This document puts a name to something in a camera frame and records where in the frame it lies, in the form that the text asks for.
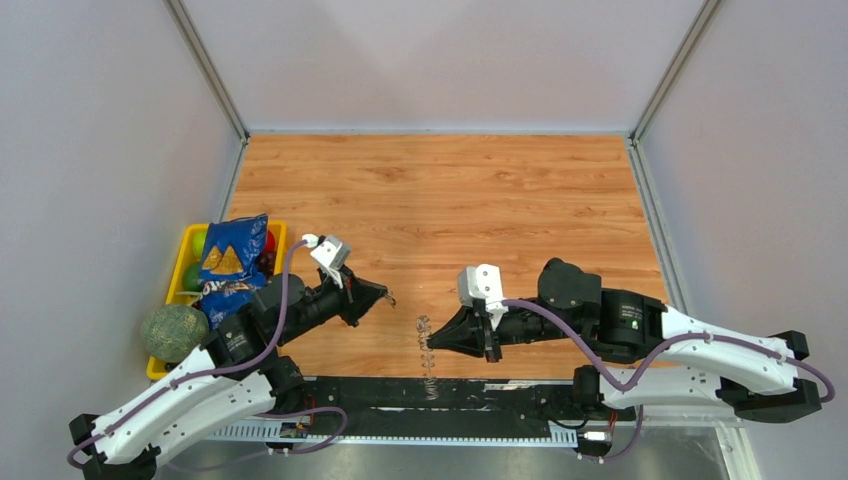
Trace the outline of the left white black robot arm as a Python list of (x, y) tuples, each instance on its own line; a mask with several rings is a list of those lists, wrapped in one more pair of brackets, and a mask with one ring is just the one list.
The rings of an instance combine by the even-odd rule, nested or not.
[(338, 317), (355, 327), (386, 286), (343, 268), (308, 287), (277, 274), (169, 374), (108, 414), (81, 414), (67, 460), (87, 479), (151, 479), (186, 447), (243, 418), (297, 412), (306, 399), (295, 362), (277, 349)]

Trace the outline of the large metal keyring with clips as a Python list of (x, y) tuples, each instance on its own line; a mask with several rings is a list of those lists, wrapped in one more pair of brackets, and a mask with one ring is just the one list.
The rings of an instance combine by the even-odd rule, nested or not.
[(431, 335), (431, 326), (429, 317), (427, 315), (421, 315), (416, 319), (416, 334), (417, 334), (417, 343), (420, 349), (420, 360), (422, 368), (424, 369), (423, 374), (423, 386), (425, 391), (425, 396), (428, 401), (434, 401), (438, 398), (438, 389), (436, 385), (436, 377), (433, 374), (434, 367), (434, 355), (433, 350), (428, 346), (428, 340)]

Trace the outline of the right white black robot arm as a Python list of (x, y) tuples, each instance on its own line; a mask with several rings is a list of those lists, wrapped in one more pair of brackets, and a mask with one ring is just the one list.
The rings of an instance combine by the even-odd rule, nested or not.
[(491, 264), (458, 277), (460, 307), (427, 344), (498, 362), (505, 346), (568, 339), (585, 355), (571, 403), (584, 417), (646, 406), (726, 406), (741, 419), (785, 424), (833, 400), (831, 381), (807, 363), (804, 334), (761, 337), (695, 319), (661, 300), (606, 288), (551, 258), (532, 298), (510, 298)]

